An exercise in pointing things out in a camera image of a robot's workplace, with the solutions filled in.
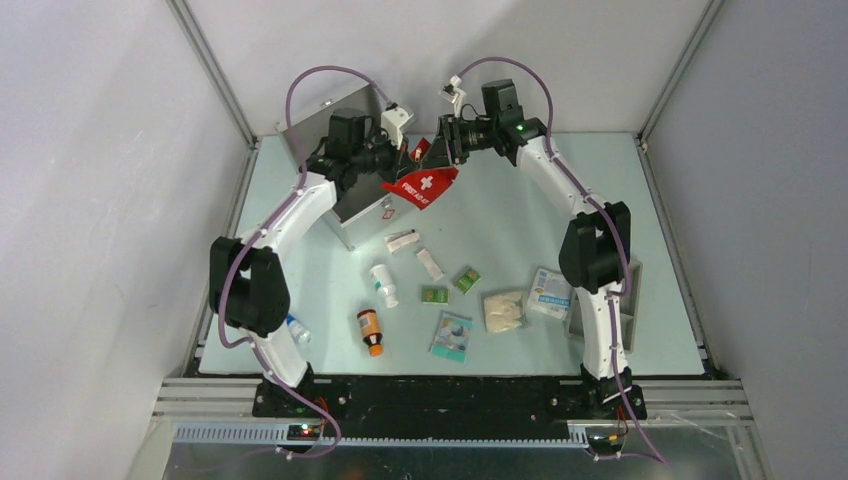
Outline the red first aid pouch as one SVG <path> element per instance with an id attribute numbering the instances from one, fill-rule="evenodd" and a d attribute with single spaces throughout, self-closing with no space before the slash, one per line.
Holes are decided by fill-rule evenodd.
<path id="1" fill-rule="evenodd" d="M 406 200 L 424 210 L 441 197 L 455 182 L 459 170 L 455 167 L 418 169 L 401 176 L 396 182 L 383 182 L 385 192 Z"/>

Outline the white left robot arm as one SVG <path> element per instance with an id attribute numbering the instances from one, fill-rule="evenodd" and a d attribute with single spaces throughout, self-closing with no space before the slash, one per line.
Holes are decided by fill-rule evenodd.
<path id="1" fill-rule="evenodd" d="M 241 236 L 211 244 L 208 302 L 218 317 L 219 340 L 227 349 L 245 344 L 252 350 L 263 375 L 282 385 L 277 402 L 292 416 L 312 411 L 316 390 L 302 380 L 309 364 L 287 331 L 285 257 L 361 177 L 397 179 L 408 159 L 406 130 L 413 120 L 397 104 L 377 117 L 354 108 L 334 110 L 280 203 Z"/>

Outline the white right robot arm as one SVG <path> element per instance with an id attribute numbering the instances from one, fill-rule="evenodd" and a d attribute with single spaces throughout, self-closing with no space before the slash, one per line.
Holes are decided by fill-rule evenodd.
<path id="1" fill-rule="evenodd" d="M 547 126 L 525 116 L 510 79 L 484 84 L 484 112 L 462 116 L 465 93 L 452 77 L 440 95 L 453 113 L 438 120 L 437 133 L 420 157 L 423 171 L 464 164 L 471 153 L 494 150 L 531 178 L 567 222 L 560 271 L 578 296 L 584 338 L 581 392 L 585 411 L 606 418 L 622 403 L 632 373 L 621 345 L 620 299 L 632 284 L 629 271 L 631 213 L 586 187 L 555 147 Z"/>

